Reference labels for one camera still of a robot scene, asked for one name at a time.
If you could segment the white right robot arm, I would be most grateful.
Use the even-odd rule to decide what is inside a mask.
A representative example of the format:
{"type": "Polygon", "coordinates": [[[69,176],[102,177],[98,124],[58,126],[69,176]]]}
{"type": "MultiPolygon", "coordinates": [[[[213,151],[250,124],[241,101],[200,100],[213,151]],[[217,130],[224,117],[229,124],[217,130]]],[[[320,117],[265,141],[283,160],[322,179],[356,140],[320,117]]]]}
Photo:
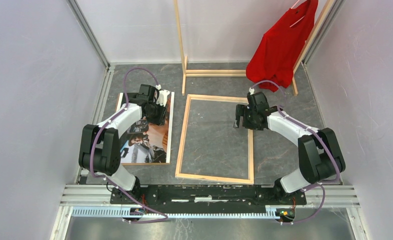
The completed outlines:
{"type": "Polygon", "coordinates": [[[331,128],[319,129],[287,114],[281,106],[270,106],[262,92],[246,96],[247,104],[237,104],[234,127],[248,130],[270,130],[297,147],[298,167],[274,184],[273,198],[288,203],[296,191],[308,191],[325,183],[338,183],[346,163],[331,128]]]}

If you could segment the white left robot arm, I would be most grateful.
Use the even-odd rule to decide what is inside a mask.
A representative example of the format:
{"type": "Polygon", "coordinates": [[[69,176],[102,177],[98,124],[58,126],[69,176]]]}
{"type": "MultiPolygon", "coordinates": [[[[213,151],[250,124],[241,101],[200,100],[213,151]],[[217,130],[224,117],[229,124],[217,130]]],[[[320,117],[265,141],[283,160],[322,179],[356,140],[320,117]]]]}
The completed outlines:
{"type": "Polygon", "coordinates": [[[142,197],[138,178],[121,166],[121,148],[128,129],[145,118],[162,126],[168,110],[171,92],[160,85],[142,84],[138,92],[124,93],[120,108],[98,124],[87,124],[82,129],[78,164],[96,178],[105,178],[123,189],[122,197],[130,204],[142,197]]]}

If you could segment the white wooden picture frame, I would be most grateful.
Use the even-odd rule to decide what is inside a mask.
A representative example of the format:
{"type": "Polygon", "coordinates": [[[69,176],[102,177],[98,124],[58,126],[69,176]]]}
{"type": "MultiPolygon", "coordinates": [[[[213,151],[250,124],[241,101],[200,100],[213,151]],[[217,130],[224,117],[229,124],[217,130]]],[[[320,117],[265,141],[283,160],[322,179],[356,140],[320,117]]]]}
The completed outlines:
{"type": "Polygon", "coordinates": [[[252,130],[247,132],[247,153],[248,153],[248,178],[232,178],[232,177],[221,177],[221,176],[209,176],[200,174],[182,173],[182,163],[184,156],[184,149],[186,143],[187,129],[189,114],[191,110],[192,101],[209,101],[209,102],[225,102],[235,104],[246,104],[248,102],[245,97],[233,97],[233,96],[218,96],[218,95],[203,95],[203,94],[188,94],[186,97],[186,104],[184,109],[184,117],[182,122],[181,136],[178,148],[175,177],[191,180],[205,180],[219,183],[229,183],[237,185],[253,185],[255,180],[255,169],[254,169],[254,134],[252,130]]]}

